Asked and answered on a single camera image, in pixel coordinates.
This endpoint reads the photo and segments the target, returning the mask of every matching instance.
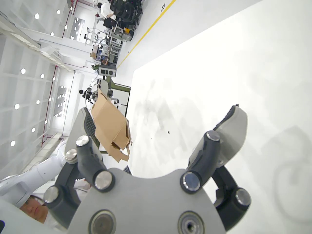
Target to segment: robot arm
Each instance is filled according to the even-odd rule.
[[[57,155],[33,166],[20,175],[4,178],[0,182],[0,197],[20,208],[29,196],[40,186],[58,175],[65,164],[64,150],[66,141],[61,142]]]
[[[248,210],[248,192],[237,186],[224,167],[245,141],[247,115],[238,106],[204,134],[187,169],[155,179],[107,169],[87,129],[89,118],[89,112],[81,109],[65,148],[67,163],[44,195],[50,213],[68,233],[118,234],[130,229],[149,234],[204,234],[207,227],[209,233],[224,234]],[[73,190],[79,173],[92,186],[82,202]],[[215,203],[202,189],[210,177],[218,186]]]

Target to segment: floor marking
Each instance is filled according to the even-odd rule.
[[[155,26],[155,24],[160,20],[160,18],[166,13],[166,11],[175,3],[176,0],[172,0],[168,6],[163,10],[163,12],[159,15],[159,17],[154,21],[154,23],[148,28],[148,30],[145,32],[145,34],[141,37],[141,39],[135,44],[135,46],[131,49],[131,51],[126,55],[126,57],[123,59],[121,64],[117,67],[117,69],[124,63],[124,61],[127,59],[129,54],[134,50],[134,48],[137,47],[137,45],[143,40],[143,38],[147,35],[147,33]]]

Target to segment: white table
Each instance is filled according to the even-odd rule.
[[[310,2],[265,0],[137,69],[127,112],[132,174],[187,167],[204,132],[239,103],[247,138],[226,167],[253,201],[231,233],[311,233]],[[213,184],[204,189],[213,197]]]

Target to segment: cardboard flap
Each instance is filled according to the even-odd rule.
[[[129,138],[126,136],[126,133],[127,133],[127,125],[125,123],[120,128],[118,134],[113,139],[113,143],[115,143],[122,150],[124,150],[125,147],[130,143]]]
[[[98,89],[98,99],[91,109],[91,114],[96,126],[95,135],[107,153],[117,162],[128,161],[129,156],[121,152],[127,147],[127,152],[130,154],[131,135],[128,120],[100,89]]]
[[[130,134],[130,127],[129,127],[129,121],[127,120],[127,131],[126,131],[126,136],[130,141],[130,144],[132,145],[132,139],[131,139],[131,134]]]

